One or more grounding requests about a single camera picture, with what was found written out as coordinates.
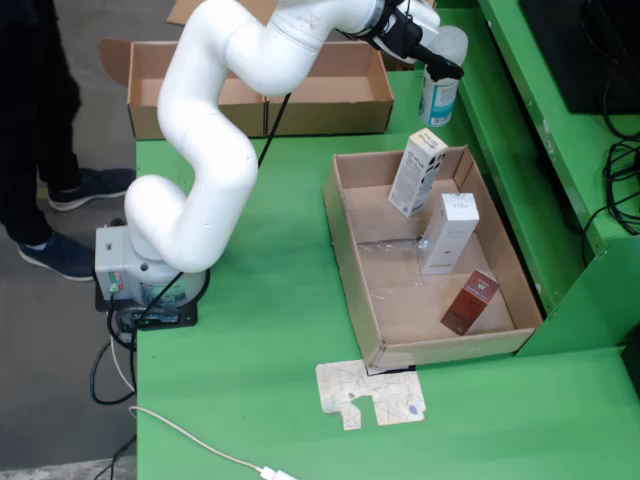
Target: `concrete floor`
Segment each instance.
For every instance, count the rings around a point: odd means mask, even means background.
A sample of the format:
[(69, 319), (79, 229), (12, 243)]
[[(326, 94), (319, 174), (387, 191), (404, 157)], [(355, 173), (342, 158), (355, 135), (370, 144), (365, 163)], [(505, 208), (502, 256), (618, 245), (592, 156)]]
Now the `concrete floor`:
[[(181, 29), (165, 23), (173, 0), (56, 4), (84, 101), (75, 130), (80, 162), (133, 168), (126, 91), (104, 73), (96, 44), (102, 37), (177, 39)], [(56, 230), (87, 245), (93, 244), (96, 227), (123, 216), (122, 207), (122, 200), (97, 201), (61, 214), (42, 206)], [(133, 435), (135, 424), (124, 406), (99, 407), (89, 398), (89, 371), (107, 339), (104, 316), (93, 308), (93, 285), (26, 264), (0, 231), (0, 471), (108, 458)], [(99, 392), (124, 393), (111, 362), (103, 367)]]

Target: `cable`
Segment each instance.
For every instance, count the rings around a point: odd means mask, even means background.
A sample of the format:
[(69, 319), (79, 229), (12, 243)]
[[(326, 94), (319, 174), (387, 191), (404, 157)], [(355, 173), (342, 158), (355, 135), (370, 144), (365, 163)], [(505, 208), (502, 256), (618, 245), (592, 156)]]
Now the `cable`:
[[(124, 343), (122, 341), (122, 339), (120, 339), (120, 335), (118, 335), (114, 330), (113, 330), (113, 314), (114, 314), (115, 308), (111, 308), (109, 310), (109, 313), (107, 314), (107, 330), (109, 331), (109, 335), (111, 336), (111, 338), (113, 340), (116, 341), (116, 343), (118, 345), (120, 345), (122, 348), (126, 349), (126, 350), (133, 350), (134, 352), (136, 351), (136, 347), (133, 344), (127, 344)], [(118, 328), (120, 329), (120, 331), (122, 331), (122, 325), (118, 325)]]
[(133, 413), (134, 411), (139, 411), (139, 412), (146, 413), (147, 415), (151, 415), (152, 417), (156, 418), (157, 420), (160, 420), (162, 423), (164, 423), (164, 424), (170, 426), (171, 428), (173, 428), (174, 430), (180, 432), (182, 435), (187, 437), (189, 440), (191, 440), (191, 441), (197, 443), (198, 445), (200, 445), (201, 447), (207, 449), (211, 453), (214, 453), (214, 454), (216, 454), (216, 455), (218, 455), (218, 456), (220, 456), (222, 458), (226, 458), (227, 460), (230, 460), (232, 462), (238, 463), (238, 464), (243, 465), (245, 467), (252, 468), (253, 470), (255, 470), (258, 473), (262, 473), (263, 469), (258, 467), (257, 465), (254, 465), (253, 463), (245, 462), (243, 460), (239, 460), (239, 459), (237, 459), (235, 457), (232, 457), (231, 455), (227, 455), (226, 453), (221, 452), (220, 450), (216, 450), (212, 446), (207, 445), (202, 440), (196, 438), (195, 436), (193, 436), (192, 434), (187, 432), (184, 428), (179, 427), (178, 425), (176, 425), (175, 423), (173, 423), (170, 420), (167, 420), (162, 415), (158, 415), (157, 413), (155, 413), (155, 412), (153, 412), (151, 410), (148, 410), (146, 408), (142, 408), (142, 407), (129, 407), (129, 411), (131, 413)]
[(91, 394), (91, 399), (94, 402), (96, 402), (98, 405), (105, 405), (105, 406), (120, 405), (121, 403), (124, 403), (127, 400), (129, 400), (134, 395), (134, 393), (131, 392), (128, 395), (125, 395), (124, 397), (119, 398), (118, 400), (101, 400), (96, 395), (96, 386), (95, 386), (96, 373), (98, 372), (98, 366), (100, 365), (100, 361), (102, 360), (102, 357), (104, 356), (104, 353), (109, 348), (110, 344), (111, 344), (111, 340), (109, 340), (107, 343), (105, 343), (102, 346), (102, 348), (98, 352), (98, 356), (93, 362), (93, 367), (91, 368), (91, 374), (89, 375), (89, 393)]
[(129, 350), (129, 370), (131, 372), (131, 384), (133, 386), (133, 391), (138, 391), (138, 385), (136, 382), (136, 367), (135, 367), (135, 358), (134, 353), (136, 350), (136, 336), (138, 335), (138, 327), (143, 324), (145, 317), (149, 314), (151, 309), (155, 306), (156, 303), (164, 296), (165, 293), (169, 291), (171, 287), (175, 285), (175, 283), (180, 280), (180, 277), (184, 275), (183, 272), (180, 272), (178, 275), (174, 277), (173, 280), (169, 282), (169, 284), (162, 289), (162, 291), (154, 298), (151, 303), (147, 306), (145, 311), (140, 316), (140, 319), (133, 323), (133, 332), (131, 332), (131, 349)]
[(122, 457), (125, 453), (127, 453), (127, 450), (131, 448), (131, 445), (135, 443), (137, 438), (138, 438), (137, 435), (134, 435), (131, 440), (125, 443), (122, 447), (120, 447), (120, 449), (118, 449), (118, 451), (113, 455), (113, 458), (111, 459), (111, 463), (107, 465), (100, 473), (98, 473), (98, 475), (96, 475), (93, 480), (99, 480), (99, 478), (105, 473), (107, 473), (108, 470), (111, 470), (109, 478), (110, 480), (113, 480), (116, 463), (118, 462), (118, 460), (120, 460), (120, 457)]
[(282, 115), (284, 114), (285, 108), (287, 108), (287, 103), (289, 103), (289, 98), (291, 98), (291, 94), (287, 93), (284, 97), (282, 105), (280, 105), (280, 111), (278, 111), (278, 116), (276, 117), (276, 121), (273, 124), (273, 128), (271, 129), (271, 133), (269, 134), (269, 138), (267, 139), (267, 143), (262, 149), (262, 153), (260, 154), (260, 159), (258, 160), (258, 168), (262, 165), (264, 161), (264, 157), (267, 156), (267, 152), (269, 151), (269, 147), (271, 146), (271, 142), (273, 141), (273, 137), (276, 135), (276, 130), (278, 130), (278, 125), (280, 125), (280, 120), (282, 120)]
[[(623, 198), (622, 200), (618, 200), (614, 205), (620, 205), (621, 203), (627, 202), (627, 201), (631, 200), (632, 198), (635, 198), (635, 197), (638, 197), (638, 196), (640, 196), (640, 191), (638, 191), (636, 193), (633, 193), (633, 194)], [(582, 237), (582, 261), (584, 262), (585, 267), (588, 265), (587, 258), (586, 258), (586, 252), (585, 252), (585, 243), (586, 243), (587, 231), (589, 230), (589, 227), (591, 226), (593, 221), (596, 219), (598, 214), (600, 212), (603, 212), (607, 208), (610, 208), (610, 207), (608, 205), (605, 205), (604, 207), (599, 208), (598, 210), (596, 210), (595, 213), (593, 215), (591, 215), (591, 218), (587, 222), (587, 225), (584, 227), (584, 235)]]
[(604, 95), (602, 97), (602, 115), (604, 117), (605, 123), (607, 124), (607, 127), (609, 127), (609, 130), (611, 130), (611, 133), (613, 133), (616, 137), (619, 137), (622, 140), (637, 141), (637, 140), (640, 140), (640, 131), (632, 134), (621, 132), (616, 128), (616, 126), (611, 121), (611, 117), (609, 116), (609, 111), (607, 109), (607, 98), (609, 97), (609, 90), (611, 89), (611, 85), (613, 85), (613, 82), (615, 82), (616, 79), (618, 78), (618, 74), (619, 74), (619, 71), (616, 69), (613, 77), (611, 77), (611, 80), (609, 80), (609, 83), (607, 83), (607, 86), (604, 89)]
[(133, 385), (129, 383), (129, 380), (127, 380), (127, 377), (124, 376), (124, 373), (122, 373), (122, 370), (120, 369), (120, 364), (118, 363), (118, 358), (116, 357), (116, 349), (114, 347), (113, 337), (111, 337), (111, 355), (113, 356), (113, 363), (116, 366), (116, 369), (118, 370), (118, 374), (120, 375), (120, 378), (127, 385), (127, 387), (129, 387), (129, 390), (131, 390), (132, 392), (135, 392)]
[[(632, 134), (624, 133), (620, 131), (611, 120), (607, 103), (611, 86), (618, 79), (618, 76), (620, 74), (620, 65), (618, 61), (612, 55), (606, 52), (604, 48), (598, 45), (598, 43), (590, 35), (589, 30), (585, 24), (585, 18), (587, 17), (587, 3), (588, 2), (585, 1), (582, 4), (580, 25), (582, 27), (582, 31), (584, 32), (593, 49), (614, 67), (613, 76), (607, 83), (607, 86), (605, 87), (604, 93), (602, 95), (602, 117), (605, 124), (607, 125), (607, 128), (613, 135), (618, 137), (620, 141), (614, 143), (609, 148), (605, 166), (602, 169), (605, 190), (605, 206), (599, 208), (593, 213), (593, 215), (591, 215), (583, 230), (581, 250), (582, 261), (584, 262), (585, 267), (588, 265), (585, 248), (585, 244), (587, 243), (587, 233), (589, 231), (589, 227), (591, 227), (599, 213), (606, 210), (609, 216), (616, 220), (630, 235), (640, 234), (640, 230), (637, 228), (640, 226), (640, 215), (632, 215), (630, 213), (623, 212), (620, 208), (618, 208), (619, 205), (640, 196), (640, 191), (628, 195), (621, 200), (616, 200), (614, 195), (615, 182), (621, 182), (633, 177), (640, 178), (640, 131)], [(631, 163), (623, 164), (622, 167), (615, 170), (615, 167), (618, 166), (619, 162), (628, 158), (629, 156), (633, 156)]]

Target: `white cable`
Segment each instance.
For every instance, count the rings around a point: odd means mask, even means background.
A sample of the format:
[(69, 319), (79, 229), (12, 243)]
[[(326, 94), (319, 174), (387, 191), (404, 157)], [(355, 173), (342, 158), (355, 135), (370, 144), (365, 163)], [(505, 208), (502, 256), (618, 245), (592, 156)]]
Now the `white cable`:
[(220, 450), (216, 450), (215, 448), (213, 448), (213, 447), (207, 445), (206, 443), (204, 443), (202, 440), (200, 440), (200, 439), (194, 437), (193, 435), (191, 435), (184, 428), (179, 427), (178, 425), (176, 425), (175, 423), (173, 423), (170, 420), (167, 420), (162, 415), (158, 415), (157, 413), (152, 412), (151, 410), (148, 410), (148, 409), (142, 408), (142, 407), (129, 407), (129, 411), (131, 413), (133, 413), (134, 411), (140, 411), (140, 412), (146, 413), (147, 415), (151, 415), (152, 417), (160, 420), (164, 424), (170, 426), (174, 430), (180, 432), (185, 437), (187, 437), (189, 440), (192, 440), (192, 441), (196, 442), (198, 445), (200, 445), (201, 447), (206, 448), (211, 453), (215, 453), (216, 455), (219, 455), (222, 458), (226, 458), (227, 460), (231, 460), (232, 462), (238, 463), (240, 465), (244, 465), (245, 467), (253, 468), (256, 472), (262, 473), (262, 468), (254, 465), (253, 463), (245, 462), (245, 461), (239, 460), (239, 459), (237, 459), (235, 457), (232, 457), (231, 455), (227, 455), (226, 453), (222, 453)]
[(127, 387), (129, 387), (129, 390), (135, 393), (136, 390), (133, 388), (133, 385), (129, 383), (129, 380), (127, 380), (127, 377), (124, 376), (124, 373), (122, 373), (122, 370), (120, 369), (120, 364), (118, 363), (118, 359), (116, 358), (116, 348), (113, 345), (113, 337), (111, 337), (111, 355), (113, 356), (113, 363), (116, 365), (116, 369), (120, 374), (120, 378), (124, 383), (127, 384)]

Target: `blue sneaker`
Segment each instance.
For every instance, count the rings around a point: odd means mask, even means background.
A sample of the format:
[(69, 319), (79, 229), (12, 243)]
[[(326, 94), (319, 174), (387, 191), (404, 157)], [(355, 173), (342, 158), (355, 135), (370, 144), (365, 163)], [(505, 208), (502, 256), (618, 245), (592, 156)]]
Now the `blue sneaker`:
[(75, 190), (49, 188), (49, 204), (60, 212), (68, 212), (97, 198), (118, 198), (136, 179), (136, 172), (126, 168), (91, 170), (81, 168), (82, 185)]
[(42, 250), (18, 244), (18, 251), (31, 265), (51, 270), (67, 280), (93, 280), (94, 251), (58, 233), (53, 232)]

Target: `person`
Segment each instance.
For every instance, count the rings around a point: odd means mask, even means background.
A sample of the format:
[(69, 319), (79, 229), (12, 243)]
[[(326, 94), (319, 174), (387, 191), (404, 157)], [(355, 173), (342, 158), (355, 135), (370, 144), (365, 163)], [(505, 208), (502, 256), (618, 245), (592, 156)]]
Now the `person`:
[(51, 207), (66, 212), (123, 196), (135, 172), (79, 167), (72, 122), (80, 90), (57, 20), (53, 0), (0, 0), (0, 223), (27, 262), (90, 281), (93, 250), (51, 229), (36, 205), (37, 176)]

